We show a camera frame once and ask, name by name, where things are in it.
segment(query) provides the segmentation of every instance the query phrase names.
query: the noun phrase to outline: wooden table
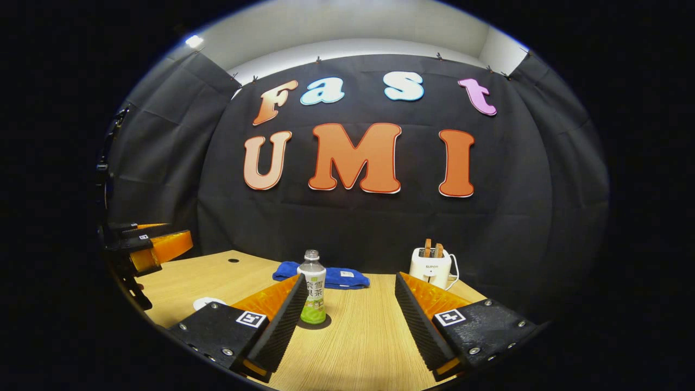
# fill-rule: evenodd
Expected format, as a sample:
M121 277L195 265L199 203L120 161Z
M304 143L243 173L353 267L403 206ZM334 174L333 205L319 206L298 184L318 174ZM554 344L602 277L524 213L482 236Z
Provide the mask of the wooden table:
M239 262L228 260L234 258ZM145 313L169 328L191 315L193 301L213 297L233 304L277 283L279 262L227 251L169 262L137 278L153 308ZM326 289L332 323L320 330L297 327L269 386L294 390L423 390L436 384L425 366L395 299L395 274L369 274L367 289ZM461 281L450 292L485 299Z

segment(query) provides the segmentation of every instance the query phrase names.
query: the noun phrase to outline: orange letter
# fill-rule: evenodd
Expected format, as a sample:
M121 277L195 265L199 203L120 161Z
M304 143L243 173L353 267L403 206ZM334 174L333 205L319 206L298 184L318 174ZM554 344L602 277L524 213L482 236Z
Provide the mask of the orange letter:
M400 182L395 178L395 140L400 127L394 124L373 124L357 147L340 124L323 124L313 128L318 137L316 174L309 180L314 190L333 190L338 182L331 175L333 164L343 186L352 189L357 175L367 165L367 175L359 183L369 193L397 193Z
M272 143L272 160L268 174L259 174L259 154L265 137L252 137L246 140L246 157L244 159L244 181L251 189L268 190L275 186L282 176L282 166L285 162L285 144L292 138L291 131L278 131L270 137Z
M277 103L278 107L285 104L285 102L287 102L287 95L289 95L285 90L294 90L298 85L299 83L296 80L292 80L272 90L265 91L261 95L261 110L259 111L259 116L254 120L254 126L275 118L277 115L275 104Z
M448 197L470 197L473 185L469 182L469 163L473 136L458 130L443 130L439 138L446 144L446 177L439 185L439 193Z

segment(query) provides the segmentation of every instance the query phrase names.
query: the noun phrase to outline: plastic bottle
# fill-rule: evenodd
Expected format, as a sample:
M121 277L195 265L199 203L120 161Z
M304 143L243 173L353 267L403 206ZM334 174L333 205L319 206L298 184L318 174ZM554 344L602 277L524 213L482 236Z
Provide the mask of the plastic bottle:
M306 278L309 295L306 298L300 318L308 324L321 324L326 320L326 307L323 305L323 290L326 282L326 268L318 263L318 251L307 250L304 263L297 267L297 273Z

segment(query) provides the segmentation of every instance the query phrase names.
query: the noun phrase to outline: blue towel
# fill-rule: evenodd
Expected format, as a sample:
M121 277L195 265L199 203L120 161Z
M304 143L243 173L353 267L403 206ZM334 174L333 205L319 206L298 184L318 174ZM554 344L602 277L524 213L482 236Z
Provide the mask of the blue towel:
M272 274L276 281L286 280L297 274L297 262L282 262ZM342 267L326 268L326 288L328 289L362 289L369 287L369 278L353 269Z

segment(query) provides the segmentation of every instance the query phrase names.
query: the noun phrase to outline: white wall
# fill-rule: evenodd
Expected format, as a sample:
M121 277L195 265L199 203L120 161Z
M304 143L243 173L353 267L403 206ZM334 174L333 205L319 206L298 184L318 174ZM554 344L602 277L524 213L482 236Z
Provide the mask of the white wall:
M490 65L494 72L510 74L526 57L524 50L528 51L525 45L490 26L478 58L485 66Z
M447 60L459 61L485 68L480 60L457 51L417 42L389 39L347 39L330 40L310 43L276 51L243 63L228 71L235 74L235 79L243 85L250 83L253 76L259 79L275 72L304 65L316 61L320 56L322 60L330 58L360 56L364 54L411 54L414 56L436 57L437 52Z

